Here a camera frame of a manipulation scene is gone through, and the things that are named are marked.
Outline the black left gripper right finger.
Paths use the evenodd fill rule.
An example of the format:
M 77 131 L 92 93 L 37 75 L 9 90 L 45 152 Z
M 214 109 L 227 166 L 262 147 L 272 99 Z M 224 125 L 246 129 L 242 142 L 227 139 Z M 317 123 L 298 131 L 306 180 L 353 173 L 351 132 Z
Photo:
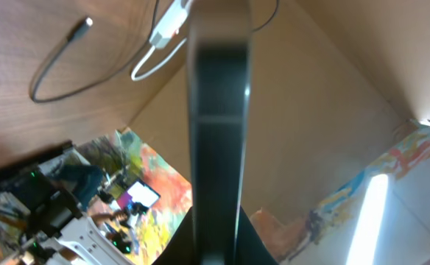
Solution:
M 263 241 L 242 208 L 239 209 L 235 264 L 278 265 L 278 262 L 264 246 Z

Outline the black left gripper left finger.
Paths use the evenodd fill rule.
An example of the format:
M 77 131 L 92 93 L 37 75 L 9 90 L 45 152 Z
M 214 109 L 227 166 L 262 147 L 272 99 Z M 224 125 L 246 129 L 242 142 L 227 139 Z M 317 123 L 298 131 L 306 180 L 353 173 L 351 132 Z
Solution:
M 195 265 L 192 208 L 189 208 L 166 248 L 152 265 Z

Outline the blue Samsung Galaxy smartphone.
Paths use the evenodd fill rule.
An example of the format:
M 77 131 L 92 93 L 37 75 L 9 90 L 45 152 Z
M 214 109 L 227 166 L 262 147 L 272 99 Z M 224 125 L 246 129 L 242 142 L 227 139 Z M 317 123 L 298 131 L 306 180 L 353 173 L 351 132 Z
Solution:
M 188 32 L 194 262 L 234 264 L 250 101 L 248 1 L 195 1 Z

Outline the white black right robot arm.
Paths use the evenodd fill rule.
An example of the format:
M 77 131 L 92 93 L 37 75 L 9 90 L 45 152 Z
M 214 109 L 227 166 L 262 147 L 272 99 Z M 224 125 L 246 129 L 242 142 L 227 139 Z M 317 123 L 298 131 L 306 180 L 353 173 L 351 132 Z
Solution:
M 13 184 L 12 194 L 30 210 L 24 234 L 42 236 L 55 250 L 69 248 L 87 264 L 130 264 L 117 243 L 101 234 L 91 217 L 80 209 L 77 199 L 67 190 L 53 186 L 38 173 L 29 173 Z

